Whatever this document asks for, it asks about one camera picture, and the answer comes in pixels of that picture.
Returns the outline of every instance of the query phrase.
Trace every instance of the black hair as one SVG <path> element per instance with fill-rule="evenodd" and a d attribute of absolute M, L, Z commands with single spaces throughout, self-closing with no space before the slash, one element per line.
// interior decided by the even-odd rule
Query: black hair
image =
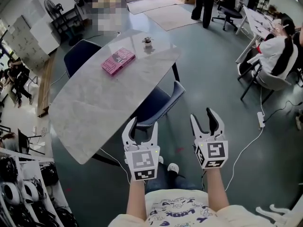
<path fill-rule="evenodd" d="M 8 66 L 9 66 L 10 63 L 13 63 L 13 60 L 12 60 L 12 59 L 9 59 L 9 60 L 8 60 Z"/>
<path fill-rule="evenodd" d="M 276 62 L 275 67 L 271 71 L 271 75 L 278 76 L 282 74 L 287 68 L 290 57 L 294 52 L 294 44 L 292 40 L 292 35 L 294 34 L 294 22 L 290 19 L 285 19 L 282 21 L 284 30 L 287 33 L 287 38 L 285 39 L 285 48 L 280 55 L 278 61 Z"/>

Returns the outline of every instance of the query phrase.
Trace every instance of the pink book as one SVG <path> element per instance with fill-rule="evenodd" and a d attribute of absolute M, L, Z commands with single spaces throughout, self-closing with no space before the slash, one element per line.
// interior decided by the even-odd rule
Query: pink book
<path fill-rule="evenodd" d="M 102 68 L 106 70 L 111 76 L 115 75 L 123 67 L 127 66 L 136 58 L 136 55 L 125 48 L 121 48 L 105 62 L 101 64 Z"/>

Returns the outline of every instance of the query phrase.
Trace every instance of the table leg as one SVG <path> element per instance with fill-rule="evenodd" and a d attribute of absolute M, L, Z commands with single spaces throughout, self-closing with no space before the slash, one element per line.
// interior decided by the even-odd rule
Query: table leg
<path fill-rule="evenodd" d="M 177 69 L 176 63 L 173 64 L 172 70 L 173 70 L 173 72 L 174 72 L 176 81 L 180 82 L 180 78 L 179 78 L 179 74 L 178 74 L 178 69 Z"/>
<path fill-rule="evenodd" d="M 259 38 L 259 36 L 255 34 L 255 37 L 251 40 L 251 42 L 249 43 L 249 45 L 245 48 L 245 50 L 242 52 L 242 54 L 236 60 L 236 63 L 240 63 L 241 58 L 250 50 L 250 48 L 253 46 L 253 44 L 256 42 L 256 40 L 258 38 Z"/>
<path fill-rule="evenodd" d="M 243 27 L 243 25 L 244 25 L 246 19 L 247 19 L 247 16 L 245 15 L 245 17 L 244 17 L 242 23 L 240 24 L 240 26 L 239 26 L 239 28 L 238 28 L 238 30 L 237 30 L 237 32 L 236 32 L 236 35 L 238 35 L 239 32 L 241 31 L 241 29 L 242 29 L 242 27 Z"/>
<path fill-rule="evenodd" d="M 116 161 L 112 161 L 106 157 L 103 157 L 101 155 L 98 155 L 98 154 L 94 154 L 91 158 L 94 158 L 98 161 L 101 161 L 101 162 L 104 162 L 104 163 L 107 163 L 107 164 L 110 164 L 110 165 L 113 165 L 113 166 L 120 166 Z"/>

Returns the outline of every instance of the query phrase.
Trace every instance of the green floor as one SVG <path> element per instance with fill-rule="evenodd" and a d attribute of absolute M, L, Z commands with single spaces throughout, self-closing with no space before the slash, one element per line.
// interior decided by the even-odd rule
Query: green floor
<path fill-rule="evenodd" d="M 181 6 L 192 10 L 191 5 Z M 223 22 L 218 21 L 211 22 L 208 29 L 199 23 L 166 32 L 144 14 L 123 15 L 122 31 L 132 28 L 159 34 L 182 50 L 177 67 L 186 93 L 159 121 L 158 144 L 165 163 L 177 163 L 180 173 L 196 184 L 201 183 L 202 171 L 191 147 L 194 141 L 189 121 L 191 113 L 205 129 L 208 127 L 206 107 L 214 109 L 225 123 L 225 137 L 229 141 L 229 160 L 222 168 L 225 186 L 232 176 L 232 165 L 238 154 L 260 133 L 257 119 L 260 88 L 252 87 L 242 102 L 240 96 L 247 82 L 237 81 L 235 61 L 249 39 L 242 33 L 236 36 L 231 26 L 227 26 L 226 32 L 222 27 Z M 84 38 L 96 34 L 89 28 Z M 90 40 L 103 46 L 113 37 L 98 36 Z M 69 48 L 66 43 L 58 48 L 53 81 L 65 72 L 63 57 Z M 52 86 L 52 100 L 67 80 L 65 75 Z M 290 76 L 288 80 L 294 84 L 295 78 Z M 159 86 L 170 94 L 173 81 L 174 75 L 170 71 Z M 302 92 L 295 85 L 274 93 L 263 106 L 265 115 L 284 107 L 287 100 L 294 104 L 301 102 Z M 124 154 L 122 131 L 123 128 L 103 147 L 121 162 Z M 80 226 L 107 226 L 117 214 L 125 213 L 128 196 L 125 172 L 94 159 L 79 165 L 63 148 L 54 131 L 51 133 L 60 181 Z M 288 106 L 267 122 L 261 137 L 240 157 L 227 191 L 230 203 L 243 205 L 252 212 L 257 206 L 268 209 L 272 203 L 278 207 L 292 207 L 302 194 L 302 187 L 298 185 L 303 182 L 302 142 L 303 133 L 294 123 L 294 109 Z"/>

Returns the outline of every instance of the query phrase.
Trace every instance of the white tile floor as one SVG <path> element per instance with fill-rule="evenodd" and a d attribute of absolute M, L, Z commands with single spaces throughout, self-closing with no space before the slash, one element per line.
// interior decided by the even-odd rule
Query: white tile floor
<path fill-rule="evenodd" d="M 29 76 L 33 78 L 35 75 L 31 72 Z M 31 150 L 29 154 L 39 157 L 53 157 L 49 136 L 49 117 L 46 115 L 39 118 L 36 115 L 39 87 L 31 83 L 28 91 L 34 96 L 32 105 L 29 105 L 29 100 L 25 96 L 22 96 L 22 106 L 20 108 L 18 108 L 18 106 L 14 107 L 14 103 L 9 96 L 5 99 L 4 108 L 1 107 L 0 109 L 0 111 L 2 111 L 1 125 L 10 127 L 11 131 L 16 134 L 18 133 L 18 129 L 20 129 L 21 132 L 28 137 L 41 134 L 45 135 L 41 138 L 31 139 L 33 145 L 30 145 L 32 149 L 45 153 L 45 156 Z M 34 127 L 36 127 L 36 134 L 33 133 Z"/>

